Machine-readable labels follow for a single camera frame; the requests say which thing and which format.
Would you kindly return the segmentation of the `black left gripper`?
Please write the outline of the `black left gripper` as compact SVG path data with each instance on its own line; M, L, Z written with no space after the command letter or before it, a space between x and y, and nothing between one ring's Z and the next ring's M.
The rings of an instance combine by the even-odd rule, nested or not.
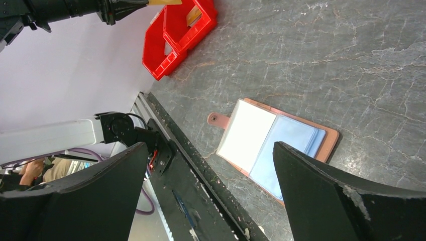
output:
M97 0L99 10L96 12L102 22L114 25L133 12L147 6L149 0Z

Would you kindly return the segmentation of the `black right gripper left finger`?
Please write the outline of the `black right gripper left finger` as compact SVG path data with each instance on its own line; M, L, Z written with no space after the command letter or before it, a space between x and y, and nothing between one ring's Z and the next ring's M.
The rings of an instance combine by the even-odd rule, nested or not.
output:
M127 240L143 186L147 146L52 182L1 194L1 240Z

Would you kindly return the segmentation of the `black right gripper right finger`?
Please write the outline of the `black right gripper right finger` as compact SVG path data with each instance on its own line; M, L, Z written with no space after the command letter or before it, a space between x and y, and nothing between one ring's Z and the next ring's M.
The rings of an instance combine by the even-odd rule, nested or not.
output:
M425 240L425 192L355 176L283 142L273 161L295 240Z

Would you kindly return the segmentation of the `gold credit card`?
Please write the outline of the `gold credit card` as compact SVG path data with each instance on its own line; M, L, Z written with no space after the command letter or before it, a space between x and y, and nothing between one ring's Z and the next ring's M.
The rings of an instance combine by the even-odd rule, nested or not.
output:
M180 5L182 0L148 0L148 5Z
M192 27L201 17L201 11L197 6L194 6L186 15L186 25Z

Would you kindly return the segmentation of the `orange leather card holder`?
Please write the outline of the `orange leather card holder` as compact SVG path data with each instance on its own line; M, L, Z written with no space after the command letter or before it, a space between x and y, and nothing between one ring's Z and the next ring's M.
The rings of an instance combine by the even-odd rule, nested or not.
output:
M207 122L224 129L216 154L283 204L273 162L275 142L284 142L323 163L339 138L337 130L249 98L239 99L231 116L212 112Z

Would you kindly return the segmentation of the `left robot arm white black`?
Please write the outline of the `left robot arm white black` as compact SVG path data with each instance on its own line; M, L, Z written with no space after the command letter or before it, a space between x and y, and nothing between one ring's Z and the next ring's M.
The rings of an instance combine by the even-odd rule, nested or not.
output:
M51 32L50 23L88 14L114 25L131 13L150 5L171 1L1 1L1 47L9 45L24 27ZM132 114L105 112L94 116L1 133L1 167L65 151L87 153L86 146L120 142L130 147L145 143L152 154L160 134L134 125Z

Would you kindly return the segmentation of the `red bin far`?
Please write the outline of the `red bin far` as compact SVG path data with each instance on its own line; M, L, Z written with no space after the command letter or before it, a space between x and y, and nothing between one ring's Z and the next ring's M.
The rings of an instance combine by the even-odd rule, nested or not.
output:
M164 9L163 36L178 53L193 49L217 25L218 12L210 0L182 1Z

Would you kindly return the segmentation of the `red bin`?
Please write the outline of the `red bin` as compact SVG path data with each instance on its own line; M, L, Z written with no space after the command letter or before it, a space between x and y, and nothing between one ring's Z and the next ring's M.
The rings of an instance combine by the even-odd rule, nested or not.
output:
M163 37L165 13L166 8L163 8L146 30L142 53L142 64L157 81L170 75L187 57L186 52L179 52L174 47L165 54L169 44Z
M217 25L218 12L210 0L182 1L164 9L163 36L178 53L193 49Z

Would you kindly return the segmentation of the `person in background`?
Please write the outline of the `person in background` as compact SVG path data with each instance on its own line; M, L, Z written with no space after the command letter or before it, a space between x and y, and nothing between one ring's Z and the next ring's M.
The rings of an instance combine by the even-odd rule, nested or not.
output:
M33 159L24 163L18 172L1 175L1 192L25 191L39 184L61 179L90 164L71 159L54 158L50 163L48 159Z

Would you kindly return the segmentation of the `red bin near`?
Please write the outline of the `red bin near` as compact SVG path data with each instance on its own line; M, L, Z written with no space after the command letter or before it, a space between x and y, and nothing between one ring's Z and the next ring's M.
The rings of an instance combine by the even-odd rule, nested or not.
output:
M165 13L166 8L163 8L146 30L142 53L142 64L157 81L170 75L187 57L186 52L179 52L174 47L165 54L169 44L163 37Z

